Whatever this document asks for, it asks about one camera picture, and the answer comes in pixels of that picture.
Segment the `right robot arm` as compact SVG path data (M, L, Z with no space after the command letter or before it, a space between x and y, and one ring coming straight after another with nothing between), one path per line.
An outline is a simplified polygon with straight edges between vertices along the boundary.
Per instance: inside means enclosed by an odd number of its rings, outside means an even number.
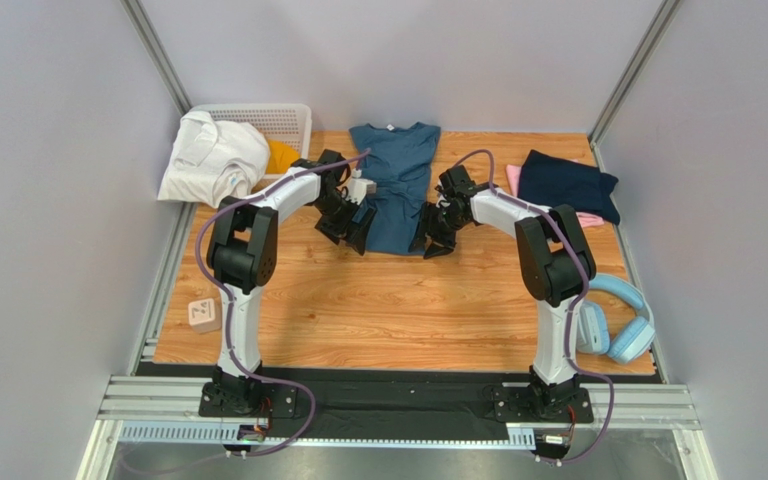
M498 416L533 421L591 422L588 391L580 384L574 359L573 316L596 266L573 209L531 205L472 180L462 165L444 171L438 199L421 210L410 244L424 258L449 255L456 234L470 223L489 225L515 239L524 285L536 302L538 345L525 387L498 388Z

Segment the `teal blue t shirt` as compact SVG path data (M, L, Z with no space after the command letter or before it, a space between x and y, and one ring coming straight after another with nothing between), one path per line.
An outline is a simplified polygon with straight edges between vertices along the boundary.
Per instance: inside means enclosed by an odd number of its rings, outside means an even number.
M421 122L391 129L366 124L350 128L349 134L357 151L369 151L358 166L362 177L376 184L375 193L363 200L354 216L360 221L367 211L376 211L366 249L409 255L442 130Z

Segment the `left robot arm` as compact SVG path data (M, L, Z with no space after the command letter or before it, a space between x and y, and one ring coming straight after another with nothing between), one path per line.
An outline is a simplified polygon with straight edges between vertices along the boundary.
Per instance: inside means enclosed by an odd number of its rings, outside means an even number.
M276 394L296 395L297 386L262 372L261 305L278 263L279 227L300 208L312 206L320 213L318 231L364 254L376 212L361 206L377 185L357 161L333 150L316 162L299 159L265 189L225 198L199 231L198 267L219 288L223 312L221 352L202 389L200 416L264 418Z

